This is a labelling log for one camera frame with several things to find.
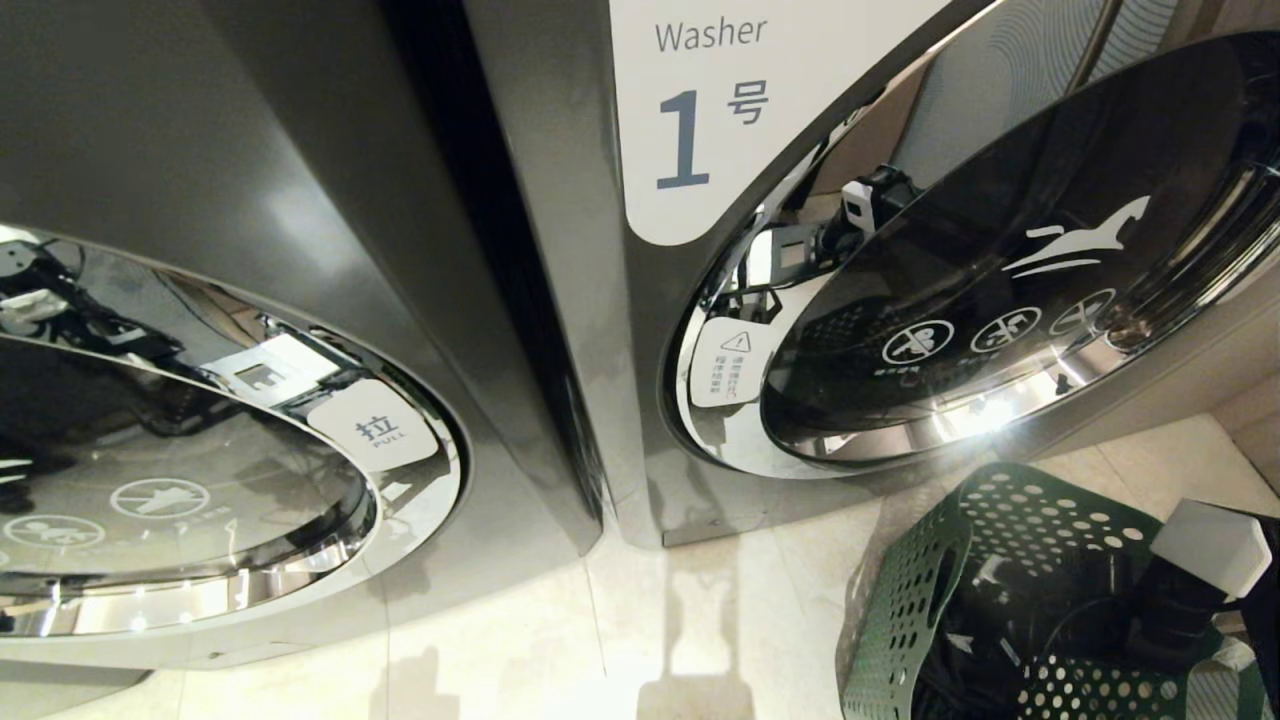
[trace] green laundry basket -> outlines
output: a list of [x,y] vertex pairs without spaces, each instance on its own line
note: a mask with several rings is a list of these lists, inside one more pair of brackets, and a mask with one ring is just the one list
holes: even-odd
[[[916,676],[938,618],[978,562],[1000,555],[1033,577],[1061,571],[1076,548],[1115,550],[1135,577],[1151,561],[1162,524],[1024,465],[974,471],[890,546],[872,593],[842,698],[846,720],[910,720]],[[1211,632],[1206,647],[1221,641]],[[1050,655],[1023,666],[1019,717],[1036,720],[1187,720],[1187,678]],[[1257,665],[1249,667],[1256,675]],[[931,708],[929,717],[947,717]]]

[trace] white label sticker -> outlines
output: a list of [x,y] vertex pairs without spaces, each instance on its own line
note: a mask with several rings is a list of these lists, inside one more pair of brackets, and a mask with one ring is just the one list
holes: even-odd
[[822,110],[946,4],[611,0],[631,228],[654,245],[700,237]]
[[307,414],[362,470],[379,473],[425,460],[440,448],[421,413],[379,380],[360,380]]
[[689,369],[694,405],[721,407],[759,397],[777,345],[778,332],[769,325],[733,318],[707,320]]

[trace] gray metal panel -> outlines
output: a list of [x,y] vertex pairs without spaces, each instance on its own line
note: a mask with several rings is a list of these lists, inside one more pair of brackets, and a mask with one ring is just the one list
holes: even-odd
[[468,470],[442,534],[378,583],[191,635],[0,656],[154,667],[332,642],[590,547],[599,520],[372,5],[5,5],[0,41],[0,97],[19,109],[0,119],[3,222],[147,256],[364,342],[452,411]]

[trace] black plastic part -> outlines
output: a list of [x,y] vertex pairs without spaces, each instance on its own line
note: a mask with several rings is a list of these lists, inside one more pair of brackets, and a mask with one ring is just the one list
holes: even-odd
[[1125,644],[1129,660],[1160,673],[1189,673],[1226,593],[1155,556],[1134,594],[1135,616]]

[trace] washing machine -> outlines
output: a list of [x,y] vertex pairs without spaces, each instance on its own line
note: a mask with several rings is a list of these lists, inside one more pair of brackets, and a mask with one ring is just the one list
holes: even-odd
[[1277,366],[1275,3],[468,9],[636,544]]
[[0,37],[0,659],[223,667],[595,542],[457,8],[5,4]]

